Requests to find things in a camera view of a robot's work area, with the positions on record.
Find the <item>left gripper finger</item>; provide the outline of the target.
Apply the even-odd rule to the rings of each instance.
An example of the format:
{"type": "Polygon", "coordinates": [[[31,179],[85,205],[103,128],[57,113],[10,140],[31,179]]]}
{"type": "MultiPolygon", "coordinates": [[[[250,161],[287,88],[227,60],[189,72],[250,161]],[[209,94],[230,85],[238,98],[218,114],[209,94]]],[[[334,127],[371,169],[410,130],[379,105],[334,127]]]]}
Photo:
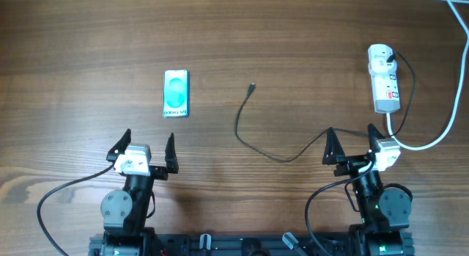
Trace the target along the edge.
{"type": "Polygon", "coordinates": [[[177,174],[179,172],[179,164],[175,150],[175,137],[173,133],[171,133],[166,143],[165,162],[168,173],[177,174]]]}
{"type": "Polygon", "coordinates": [[[123,154],[131,143],[131,130],[128,128],[121,139],[108,151],[106,160],[115,162],[119,155],[123,154]]]}

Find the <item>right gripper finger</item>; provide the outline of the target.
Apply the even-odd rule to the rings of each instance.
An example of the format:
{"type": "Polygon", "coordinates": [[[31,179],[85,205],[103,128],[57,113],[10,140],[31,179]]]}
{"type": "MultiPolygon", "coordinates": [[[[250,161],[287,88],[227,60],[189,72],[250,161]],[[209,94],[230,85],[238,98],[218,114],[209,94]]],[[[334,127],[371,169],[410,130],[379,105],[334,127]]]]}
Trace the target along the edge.
{"type": "Polygon", "coordinates": [[[334,128],[330,127],[327,130],[325,151],[322,159],[323,165],[334,165],[344,163],[346,155],[338,140],[334,128]]]}
{"type": "Polygon", "coordinates": [[[372,152],[378,151],[377,141],[384,139],[385,137],[378,131],[378,129],[373,124],[368,124],[367,126],[368,137],[369,137],[369,147],[372,152]]]}

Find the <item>smartphone with teal screen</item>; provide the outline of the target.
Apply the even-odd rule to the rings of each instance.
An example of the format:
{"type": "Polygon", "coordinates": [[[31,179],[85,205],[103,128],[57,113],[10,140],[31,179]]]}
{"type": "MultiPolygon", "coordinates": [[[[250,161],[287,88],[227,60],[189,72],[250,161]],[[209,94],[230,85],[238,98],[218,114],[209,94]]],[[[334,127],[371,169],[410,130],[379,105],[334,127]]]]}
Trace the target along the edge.
{"type": "Polygon", "coordinates": [[[163,77],[163,116],[165,118],[189,115],[189,72],[167,70],[163,77]]]}

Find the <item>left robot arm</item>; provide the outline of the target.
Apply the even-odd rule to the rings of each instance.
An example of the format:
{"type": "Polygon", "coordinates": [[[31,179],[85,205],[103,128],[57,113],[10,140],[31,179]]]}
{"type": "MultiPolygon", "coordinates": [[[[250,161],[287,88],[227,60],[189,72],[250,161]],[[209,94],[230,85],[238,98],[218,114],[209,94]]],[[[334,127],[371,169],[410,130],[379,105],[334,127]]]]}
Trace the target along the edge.
{"type": "Polygon", "coordinates": [[[151,165],[149,145],[131,142],[131,130],[108,151],[106,160],[111,168],[125,177],[121,190],[109,192],[102,200],[103,239],[93,255],[145,256],[164,255],[155,229],[146,227],[146,220],[155,212],[148,211],[155,202],[152,190],[156,180],[167,180],[179,172],[175,138],[166,143],[164,166],[151,165]]]}

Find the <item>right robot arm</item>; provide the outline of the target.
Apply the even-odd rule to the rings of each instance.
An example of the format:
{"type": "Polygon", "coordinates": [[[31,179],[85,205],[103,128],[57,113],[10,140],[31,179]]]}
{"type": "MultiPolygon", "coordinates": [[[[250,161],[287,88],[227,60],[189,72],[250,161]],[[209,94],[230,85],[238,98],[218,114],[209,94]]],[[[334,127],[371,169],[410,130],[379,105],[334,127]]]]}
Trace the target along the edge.
{"type": "Polygon", "coordinates": [[[327,130],[323,164],[334,165],[334,175],[348,176],[362,222],[349,227],[351,255],[414,255],[410,226],[413,195],[398,183],[383,184],[380,173],[394,165],[401,151],[392,138],[384,137],[374,125],[368,129],[369,151],[347,156],[334,128],[327,130]]]}

